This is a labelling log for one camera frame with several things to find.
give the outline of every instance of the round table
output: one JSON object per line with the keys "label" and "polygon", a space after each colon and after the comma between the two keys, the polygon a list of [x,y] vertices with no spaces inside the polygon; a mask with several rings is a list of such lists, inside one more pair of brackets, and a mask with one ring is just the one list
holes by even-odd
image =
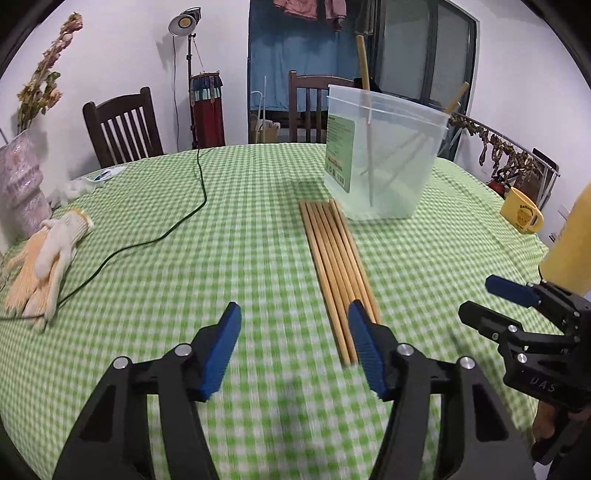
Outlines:
{"label": "round table", "polygon": [[[79,244],[61,296],[114,250],[164,233],[202,201],[195,151],[148,158],[73,205],[96,228]],[[165,240],[117,255],[45,333],[0,322],[0,414],[25,460],[49,480],[78,414],[112,360],[161,357],[216,323],[229,301],[242,331],[222,389],[199,414],[221,478],[366,479],[391,406],[360,367],[343,369],[298,201],[329,198],[324,145],[263,144],[200,154],[207,204]],[[536,312],[490,296],[490,274],[537,281],[546,248],[499,215],[502,200],[438,159],[412,218],[350,222],[385,325],[426,356],[470,355],[525,434],[535,401],[502,385],[496,345],[462,325],[466,300],[553,332]],[[63,209],[56,212],[60,216]],[[158,478],[168,478],[150,399]],[[424,477],[437,454],[431,403]]]}

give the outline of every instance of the blue gripper pad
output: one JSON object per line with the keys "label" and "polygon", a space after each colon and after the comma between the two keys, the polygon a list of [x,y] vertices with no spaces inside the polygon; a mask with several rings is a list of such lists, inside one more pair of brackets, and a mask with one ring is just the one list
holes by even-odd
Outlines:
{"label": "blue gripper pad", "polygon": [[371,320],[359,300],[355,300],[349,306],[348,317],[349,330],[369,388],[376,392],[381,400],[384,400],[387,392],[384,382],[385,360],[372,338],[369,331],[372,326]]}
{"label": "blue gripper pad", "polygon": [[203,381],[199,391],[205,400],[208,400],[222,385],[222,378],[226,373],[241,326],[242,313],[240,305],[230,302],[222,318],[217,323],[217,336],[209,356],[204,359]]}
{"label": "blue gripper pad", "polygon": [[511,280],[491,275],[485,282],[486,291],[497,297],[509,300],[522,307],[533,307],[540,298],[531,287],[520,285]]}

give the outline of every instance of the lamp head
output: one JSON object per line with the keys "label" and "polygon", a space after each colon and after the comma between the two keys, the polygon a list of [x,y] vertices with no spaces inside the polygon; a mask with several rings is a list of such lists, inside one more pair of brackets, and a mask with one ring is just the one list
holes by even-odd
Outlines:
{"label": "lamp head", "polygon": [[187,8],[168,24],[168,31],[175,37],[186,37],[193,33],[201,20],[201,7]]}

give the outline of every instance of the mug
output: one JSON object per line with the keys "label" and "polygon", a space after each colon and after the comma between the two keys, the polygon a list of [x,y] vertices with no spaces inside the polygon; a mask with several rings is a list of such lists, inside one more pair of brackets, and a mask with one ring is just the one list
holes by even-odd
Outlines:
{"label": "mug", "polygon": [[516,188],[509,190],[501,215],[521,233],[536,233],[544,225],[544,216],[535,203]]}

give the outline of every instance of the hanging decoration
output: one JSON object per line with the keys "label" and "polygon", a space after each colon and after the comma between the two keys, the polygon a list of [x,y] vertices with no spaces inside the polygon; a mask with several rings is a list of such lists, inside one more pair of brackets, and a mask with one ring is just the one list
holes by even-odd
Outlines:
{"label": "hanging decoration", "polygon": [[[496,134],[491,134],[489,130],[482,125],[478,125],[469,118],[453,113],[449,124],[453,127],[465,129],[471,137],[478,134],[482,140],[482,153],[478,158],[478,163],[482,166],[486,161],[488,145],[492,146],[491,160],[493,170],[491,175],[491,188],[497,191],[501,196],[511,187],[510,181],[515,180],[515,187],[529,181],[539,182],[543,172],[538,161],[535,160],[526,151],[517,151],[515,147],[505,142]],[[507,156],[505,165],[501,167],[503,155]]]}

